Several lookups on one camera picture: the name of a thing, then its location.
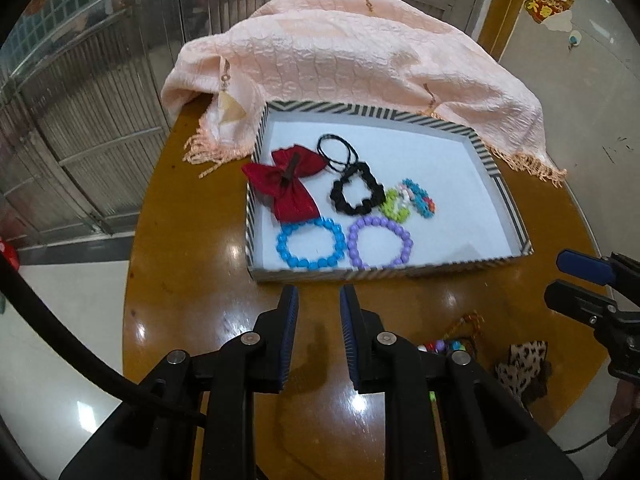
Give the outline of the metal folding gate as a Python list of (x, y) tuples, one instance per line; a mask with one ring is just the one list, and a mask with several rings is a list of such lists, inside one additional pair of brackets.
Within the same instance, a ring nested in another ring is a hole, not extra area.
[(267, 0), (34, 0), (1, 48), (1, 235), (17, 248), (132, 230), (188, 40)]

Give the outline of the red wall decoration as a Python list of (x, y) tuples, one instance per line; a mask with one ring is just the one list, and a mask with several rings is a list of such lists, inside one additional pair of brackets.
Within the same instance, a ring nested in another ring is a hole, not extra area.
[(536, 24), (550, 32), (570, 32), (574, 3), (575, 0), (525, 0), (524, 10)]

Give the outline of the pink fringed scarf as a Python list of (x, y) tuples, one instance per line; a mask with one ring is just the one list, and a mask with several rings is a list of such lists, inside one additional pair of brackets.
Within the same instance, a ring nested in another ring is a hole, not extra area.
[(228, 32), (187, 42), (160, 100), (210, 96), (184, 158), (248, 156), (269, 101), (369, 105), (470, 127), (512, 169), (561, 183), (536, 96), (464, 32), (401, 0), (271, 0)]

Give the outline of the leopard print bow scrunchie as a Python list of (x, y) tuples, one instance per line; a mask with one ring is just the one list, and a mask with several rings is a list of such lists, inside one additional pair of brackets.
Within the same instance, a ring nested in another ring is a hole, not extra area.
[(528, 408), (530, 404), (547, 394), (550, 374), (547, 356), (547, 341), (534, 340), (525, 344), (511, 344), (506, 362), (495, 366), (498, 383), (523, 408)]

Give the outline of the striped white tray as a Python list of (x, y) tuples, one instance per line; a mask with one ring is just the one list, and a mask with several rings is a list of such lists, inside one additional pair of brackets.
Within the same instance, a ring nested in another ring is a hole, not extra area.
[(358, 280), (495, 266), (533, 251), (490, 151), (471, 128), (388, 108), (268, 103), (250, 162), (301, 145), (320, 217), (280, 223), (247, 181), (245, 253), (258, 282)]

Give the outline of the red bow hair clip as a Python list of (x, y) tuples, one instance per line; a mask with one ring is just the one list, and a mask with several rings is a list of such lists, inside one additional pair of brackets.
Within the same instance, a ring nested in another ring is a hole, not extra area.
[(275, 150), (271, 157), (272, 165), (248, 162), (242, 171), (255, 190), (270, 198), (277, 222), (297, 223), (319, 218), (318, 206), (302, 180), (326, 168), (326, 160), (297, 144)]

